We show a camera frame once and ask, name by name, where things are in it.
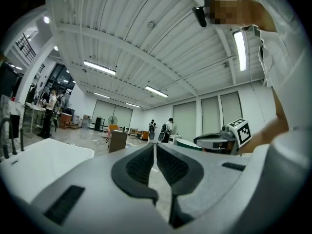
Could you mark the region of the black hanging towel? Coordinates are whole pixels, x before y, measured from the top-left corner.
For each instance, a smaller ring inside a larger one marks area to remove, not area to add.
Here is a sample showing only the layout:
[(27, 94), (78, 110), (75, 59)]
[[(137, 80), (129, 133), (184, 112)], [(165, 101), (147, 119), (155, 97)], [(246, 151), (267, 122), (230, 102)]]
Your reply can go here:
[(12, 123), (12, 133), (9, 133), (9, 138), (18, 138), (19, 137), (19, 128), (20, 128), (20, 115), (10, 115), (10, 120)]

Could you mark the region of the black faucet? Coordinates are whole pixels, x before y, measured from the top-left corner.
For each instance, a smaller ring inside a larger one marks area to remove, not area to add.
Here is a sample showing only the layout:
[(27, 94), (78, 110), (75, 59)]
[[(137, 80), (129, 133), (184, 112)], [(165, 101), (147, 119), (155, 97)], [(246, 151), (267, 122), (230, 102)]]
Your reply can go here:
[(17, 150), (15, 147), (15, 142), (14, 142), (14, 136), (13, 136), (13, 125), (12, 125), (12, 121), (10, 118), (6, 117), (4, 118), (1, 122), (0, 122), (0, 140), (1, 140), (1, 134), (3, 132), (3, 129), (5, 128), (5, 124), (8, 123), (8, 133), (4, 133), (4, 141), (3, 141), (3, 145), (2, 145), (2, 149), (3, 149), (3, 155), (5, 159), (9, 159), (10, 155), (9, 155), (9, 151), (8, 151), (8, 144), (7, 141), (9, 139), (9, 137), (11, 137), (11, 147), (12, 147), (12, 155), (17, 155)]

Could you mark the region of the black cabinet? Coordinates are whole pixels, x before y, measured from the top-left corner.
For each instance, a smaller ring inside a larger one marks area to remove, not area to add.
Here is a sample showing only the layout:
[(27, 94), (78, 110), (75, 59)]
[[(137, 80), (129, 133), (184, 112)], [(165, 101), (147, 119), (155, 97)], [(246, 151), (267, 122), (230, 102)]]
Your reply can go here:
[(101, 117), (97, 117), (96, 122), (95, 122), (95, 131), (102, 132), (104, 122), (105, 122), (105, 119)]

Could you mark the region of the wooden vanity cabinet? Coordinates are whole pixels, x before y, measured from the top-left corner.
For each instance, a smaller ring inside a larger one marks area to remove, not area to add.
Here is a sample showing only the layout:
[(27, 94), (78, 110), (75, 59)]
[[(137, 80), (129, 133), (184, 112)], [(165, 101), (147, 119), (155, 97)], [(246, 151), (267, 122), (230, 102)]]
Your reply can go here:
[(66, 129), (72, 122), (72, 115), (61, 113), (59, 127)]

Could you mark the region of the white bathtub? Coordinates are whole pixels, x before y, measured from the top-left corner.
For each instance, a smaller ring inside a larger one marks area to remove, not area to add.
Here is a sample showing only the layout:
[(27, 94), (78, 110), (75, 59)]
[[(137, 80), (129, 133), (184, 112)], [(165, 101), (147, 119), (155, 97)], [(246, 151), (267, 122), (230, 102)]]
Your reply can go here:
[(80, 163), (94, 157), (95, 151), (44, 139), (1, 157), (0, 177), (10, 194), (31, 203), (47, 186)]

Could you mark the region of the wide white roller blind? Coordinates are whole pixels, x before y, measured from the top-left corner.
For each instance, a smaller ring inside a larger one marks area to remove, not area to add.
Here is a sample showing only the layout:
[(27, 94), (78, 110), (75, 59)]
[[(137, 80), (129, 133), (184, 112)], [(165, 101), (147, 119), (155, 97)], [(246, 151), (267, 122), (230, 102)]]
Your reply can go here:
[(104, 119), (104, 125), (108, 126), (111, 123), (109, 117), (114, 116), (117, 118), (117, 122), (114, 121), (113, 124), (128, 128), (130, 126), (132, 111), (132, 109), (126, 107), (97, 100), (92, 116), (92, 123), (95, 123), (96, 119), (100, 117)]

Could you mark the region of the person's right forearm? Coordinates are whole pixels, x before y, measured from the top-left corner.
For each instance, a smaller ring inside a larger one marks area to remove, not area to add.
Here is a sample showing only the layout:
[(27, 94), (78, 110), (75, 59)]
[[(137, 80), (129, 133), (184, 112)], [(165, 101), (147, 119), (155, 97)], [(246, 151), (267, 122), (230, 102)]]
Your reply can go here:
[(270, 144), (275, 137), (289, 130), (287, 119), (285, 116), (276, 115), (261, 131), (256, 133), (251, 140), (242, 146), (238, 155), (252, 153), (256, 147), (264, 144)]

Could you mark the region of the black metal railing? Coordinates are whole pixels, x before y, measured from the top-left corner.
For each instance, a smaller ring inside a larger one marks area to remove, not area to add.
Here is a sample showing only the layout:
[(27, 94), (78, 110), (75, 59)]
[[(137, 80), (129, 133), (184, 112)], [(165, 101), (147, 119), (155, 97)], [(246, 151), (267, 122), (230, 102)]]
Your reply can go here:
[(32, 62), (36, 57), (36, 53), (31, 47), (28, 38), (24, 33), (22, 33), (20, 37), (16, 40), (16, 46), (19, 48), (19, 50), (23, 53), (23, 55), (29, 62)]

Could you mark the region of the person's white shirt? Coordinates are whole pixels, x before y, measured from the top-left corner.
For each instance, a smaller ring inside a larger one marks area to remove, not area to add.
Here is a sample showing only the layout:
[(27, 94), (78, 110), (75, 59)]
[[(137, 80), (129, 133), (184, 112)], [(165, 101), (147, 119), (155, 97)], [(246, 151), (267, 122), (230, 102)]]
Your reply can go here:
[(286, 0), (256, 0), (270, 13), (276, 32), (260, 30), (265, 74), (284, 110), (288, 126), (312, 129), (312, 45)]

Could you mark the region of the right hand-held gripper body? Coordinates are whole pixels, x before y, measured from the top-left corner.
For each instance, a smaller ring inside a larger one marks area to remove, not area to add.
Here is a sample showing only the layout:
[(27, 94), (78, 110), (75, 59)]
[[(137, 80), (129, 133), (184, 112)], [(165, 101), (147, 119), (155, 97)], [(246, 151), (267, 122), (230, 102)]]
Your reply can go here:
[(230, 155), (236, 155), (239, 149), (251, 139), (249, 122), (242, 118), (223, 126), (220, 133), (229, 143), (232, 143)]

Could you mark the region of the green tub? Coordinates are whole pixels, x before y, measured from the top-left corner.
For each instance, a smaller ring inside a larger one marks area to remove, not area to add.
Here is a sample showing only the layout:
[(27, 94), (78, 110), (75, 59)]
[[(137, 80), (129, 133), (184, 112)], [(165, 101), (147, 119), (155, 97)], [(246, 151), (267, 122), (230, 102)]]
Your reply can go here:
[(199, 147), (198, 145), (194, 144), (193, 142), (190, 142), (188, 140), (184, 140), (182, 138), (177, 138), (176, 139), (177, 146), (188, 148), (188, 149), (193, 149), (197, 151), (202, 152), (202, 148)]

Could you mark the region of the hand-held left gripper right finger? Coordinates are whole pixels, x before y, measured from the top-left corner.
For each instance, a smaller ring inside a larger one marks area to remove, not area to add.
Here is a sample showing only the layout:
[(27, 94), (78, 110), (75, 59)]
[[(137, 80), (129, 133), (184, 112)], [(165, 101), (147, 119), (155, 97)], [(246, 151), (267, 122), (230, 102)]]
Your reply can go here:
[(157, 165), (171, 188), (169, 222), (190, 222), (217, 203), (246, 168), (251, 155), (231, 156), (157, 145)]

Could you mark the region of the brown cabinet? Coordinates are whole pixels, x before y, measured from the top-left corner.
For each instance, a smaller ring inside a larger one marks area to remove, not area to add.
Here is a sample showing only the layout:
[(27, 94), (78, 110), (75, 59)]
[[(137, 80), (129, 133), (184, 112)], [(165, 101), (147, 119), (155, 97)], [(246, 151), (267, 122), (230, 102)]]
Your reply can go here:
[(121, 130), (113, 130), (109, 140), (109, 153), (122, 150), (126, 146), (127, 134)]

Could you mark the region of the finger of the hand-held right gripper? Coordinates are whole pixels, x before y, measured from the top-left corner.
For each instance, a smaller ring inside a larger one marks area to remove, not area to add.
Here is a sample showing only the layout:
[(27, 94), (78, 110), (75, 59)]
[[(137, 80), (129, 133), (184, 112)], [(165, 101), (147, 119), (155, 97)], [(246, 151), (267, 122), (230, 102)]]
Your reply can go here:
[(206, 152), (219, 152), (226, 149), (226, 138), (220, 133), (211, 133), (194, 138), (194, 144)]

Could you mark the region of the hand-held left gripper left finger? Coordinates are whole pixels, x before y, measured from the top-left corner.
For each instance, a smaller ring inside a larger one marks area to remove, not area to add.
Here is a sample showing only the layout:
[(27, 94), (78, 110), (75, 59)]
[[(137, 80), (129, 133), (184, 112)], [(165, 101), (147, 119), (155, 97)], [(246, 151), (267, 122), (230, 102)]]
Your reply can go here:
[(31, 205), (57, 234), (170, 234), (148, 186), (152, 144), (88, 159), (43, 189)]

